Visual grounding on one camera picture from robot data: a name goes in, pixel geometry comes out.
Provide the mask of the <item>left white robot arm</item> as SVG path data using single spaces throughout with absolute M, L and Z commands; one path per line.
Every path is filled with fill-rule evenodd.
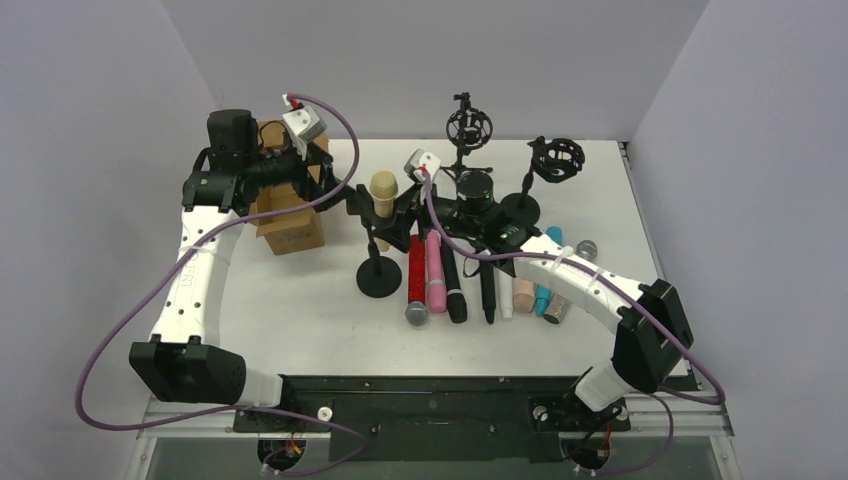
M 182 187 L 176 274 L 149 340 L 129 352 L 133 370 L 163 402 L 275 407 L 284 381 L 220 346 L 220 310 L 231 256 L 259 193 L 291 185 L 312 201 L 335 188 L 332 158 L 315 140 L 325 122 L 310 106 L 281 124 L 286 144 L 267 147 L 252 113 L 227 109 L 207 119 L 210 144 Z

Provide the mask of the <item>cream white microphone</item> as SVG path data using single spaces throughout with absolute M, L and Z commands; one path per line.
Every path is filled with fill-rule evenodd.
M 391 218 L 398 194 L 396 176 L 388 170 L 375 172 L 371 177 L 369 192 L 373 198 L 375 214 L 383 219 Z

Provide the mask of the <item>silver glitter microphone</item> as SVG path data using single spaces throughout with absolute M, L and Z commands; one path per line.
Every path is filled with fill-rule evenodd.
M 585 239 L 574 247 L 574 253 L 580 258 L 592 262 L 597 257 L 598 248 L 594 241 Z M 558 294 L 553 294 L 542 318 L 551 324 L 559 324 L 569 306 L 570 302 L 567 299 Z

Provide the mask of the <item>white microphone grey head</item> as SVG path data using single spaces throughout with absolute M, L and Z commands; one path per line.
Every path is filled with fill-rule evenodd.
M 501 317 L 504 320 L 512 319 L 514 317 L 513 278 L 503 271 L 499 271 L 497 273 L 497 285 Z

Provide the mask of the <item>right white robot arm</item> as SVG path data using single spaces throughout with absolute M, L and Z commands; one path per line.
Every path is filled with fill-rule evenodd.
M 435 195 L 423 170 L 412 178 L 391 216 L 377 221 L 378 238 L 406 250 L 413 223 L 421 221 L 448 246 L 468 242 L 473 247 L 468 257 L 546 287 L 601 323 L 615 337 L 611 357 L 591 367 L 573 389 L 587 409 L 600 412 L 627 393 L 663 387 L 693 343 L 673 285 L 632 280 L 579 257 L 499 205 L 488 177 L 453 199 Z

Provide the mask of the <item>peach pink microphone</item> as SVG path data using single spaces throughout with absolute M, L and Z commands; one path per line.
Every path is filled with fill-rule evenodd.
M 512 279 L 513 310 L 517 314 L 530 314 L 535 308 L 535 284 L 521 278 Z

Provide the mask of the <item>red glitter microphone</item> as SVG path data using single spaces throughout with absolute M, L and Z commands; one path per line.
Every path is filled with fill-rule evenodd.
M 408 304 L 405 317 L 412 326 L 421 327 L 427 322 L 429 311 L 426 305 L 425 244 L 417 234 L 410 236 L 407 277 Z

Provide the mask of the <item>clip mic stand round base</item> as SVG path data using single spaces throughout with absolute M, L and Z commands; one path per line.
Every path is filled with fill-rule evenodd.
M 402 272 L 394 260 L 381 254 L 376 243 L 373 198 L 364 184 L 358 184 L 355 187 L 355 193 L 347 199 L 346 210 L 349 215 L 360 218 L 368 241 L 368 257 L 357 269 L 356 285 L 364 295 L 370 298 L 388 297 L 400 287 Z

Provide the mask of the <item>shock mount stand round base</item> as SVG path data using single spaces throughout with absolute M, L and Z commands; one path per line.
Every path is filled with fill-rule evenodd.
M 544 136 L 538 136 L 528 146 L 532 154 L 521 190 L 506 195 L 500 205 L 517 223 L 532 226 L 541 216 L 539 202 L 530 195 L 534 180 L 540 178 L 551 184 L 564 182 L 582 171 L 586 155 L 580 144 L 567 138 L 547 140 Z

